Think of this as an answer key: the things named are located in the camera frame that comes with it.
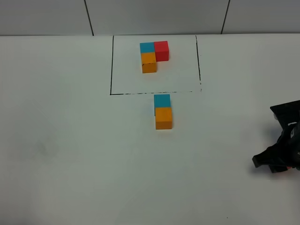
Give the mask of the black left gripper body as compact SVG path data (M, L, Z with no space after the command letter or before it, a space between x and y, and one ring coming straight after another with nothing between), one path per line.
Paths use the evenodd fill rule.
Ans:
M300 169L300 102L292 101L271 106L283 129L277 142L262 153L253 156L256 168L267 165L272 173L287 171L287 166Z

